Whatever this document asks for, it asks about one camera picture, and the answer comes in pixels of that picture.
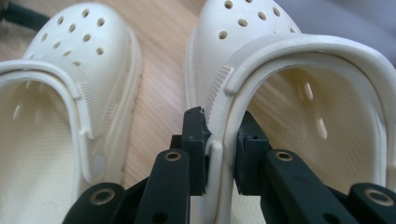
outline white shoe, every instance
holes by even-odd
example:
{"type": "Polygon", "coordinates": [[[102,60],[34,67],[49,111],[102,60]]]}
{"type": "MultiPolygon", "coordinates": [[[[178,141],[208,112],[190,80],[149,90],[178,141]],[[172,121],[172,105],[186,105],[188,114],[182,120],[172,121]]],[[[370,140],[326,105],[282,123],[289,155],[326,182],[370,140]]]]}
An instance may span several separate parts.
{"type": "Polygon", "coordinates": [[[212,132],[203,223],[260,223],[260,199],[233,197],[237,130],[248,110],[273,148],[296,152],[328,186],[396,190],[396,72],[362,44],[304,35],[271,0],[207,1],[188,46],[188,107],[212,132]]]}
{"type": "Polygon", "coordinates": [[[121,181],[141,69],[134,33],[96,3],[0,63],[0,223],[60,223],[87,187],[121,181]]]}

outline wooden surface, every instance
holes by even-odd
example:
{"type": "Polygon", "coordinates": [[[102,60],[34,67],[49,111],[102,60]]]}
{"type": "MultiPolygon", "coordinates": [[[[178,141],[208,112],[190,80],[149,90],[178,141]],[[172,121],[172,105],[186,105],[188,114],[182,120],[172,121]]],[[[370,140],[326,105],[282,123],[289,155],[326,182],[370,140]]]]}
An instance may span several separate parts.
{"type": "MultiPolygon", "coordinates": [[[[13,0],[52,16],[77,0],[13,0]]],[[[181,133],[184,103],[183,61],[188,39],[204,0],[102,1],[115,8],[134,29],[143,51],[144,71],[134,108],[125,159],[123,186],[149,175],[156,155],[181,133]]],[[[2,21],[0,61],[21,58],[36,32],[2,21]]]]}

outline crocs shoe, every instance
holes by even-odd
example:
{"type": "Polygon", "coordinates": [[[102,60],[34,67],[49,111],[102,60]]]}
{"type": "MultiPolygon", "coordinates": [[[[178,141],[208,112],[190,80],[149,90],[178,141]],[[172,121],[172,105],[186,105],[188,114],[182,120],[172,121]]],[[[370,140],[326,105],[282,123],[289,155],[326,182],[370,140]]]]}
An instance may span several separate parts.
{"type": "Polygon", "coordinates": [[[272,0],[211,0],[192,33],[185,72],[187,105],[205,110],[212,132],[206,195],[197,199],[201,222],[263,222],[260,198],[232,197],[246,110],[273,148],[296,152],[326,185],[396,190],[396,72],[376,50],[301,34],[272,0]]]}
{"type": "Polygon", "coordinates": [[[1,223],[60,223],[84,189],[121,181],[141,69],[134,33],[96,3],[0,63],[1,223]]]}

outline black object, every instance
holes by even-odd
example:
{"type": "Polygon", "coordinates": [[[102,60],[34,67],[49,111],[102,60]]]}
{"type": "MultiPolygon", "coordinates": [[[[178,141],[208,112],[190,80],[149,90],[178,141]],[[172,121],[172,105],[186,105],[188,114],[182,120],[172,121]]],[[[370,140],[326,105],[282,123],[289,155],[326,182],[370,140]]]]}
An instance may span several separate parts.
{"type": "Polygon", "coordinates": [[[50,18],[27,8],[8,3],[7,6],[0,4],[0,21],[2,20],[38,31],[50,18]]]}
{"type": "MultiPolygon", "coordinates": [[[[64,224],[190,223],[190,196],[205,193],[209,135],[202,109],[187,111],[183,134],[157,156],[149,178],[128,190],[110,183],[91,187],[64,224]]],[[[268,224],[396,223],[394,192],[369,183],[352,186],[348,195],[326,187],[297,154],[272,150],[248,112],[237,135],[234,173],[240,194],[262,197],[268,224]]]]}

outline shoe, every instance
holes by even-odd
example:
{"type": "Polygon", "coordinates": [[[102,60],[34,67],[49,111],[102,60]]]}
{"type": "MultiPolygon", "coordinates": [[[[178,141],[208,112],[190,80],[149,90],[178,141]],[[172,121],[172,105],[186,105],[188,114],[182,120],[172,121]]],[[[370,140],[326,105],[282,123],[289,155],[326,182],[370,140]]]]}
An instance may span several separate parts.
{"type": "Polygon", "coordinates": [[[233,195],[236,134],[247,110],[273,148],[296,152],[324,184],[396,190],[396,72],[376,50],[302,34],[272,0],[209,0],[185,73],[188,108],[201,106],[212,132],[200,222],[263,223],[260,198],[233,195]]]}
{"type": "Polygon", "coordinates": [[[121,181],[141,73],[134,33],[97,3],[0,63],[0,223],[60,223],[86,188],[121,181]]]}

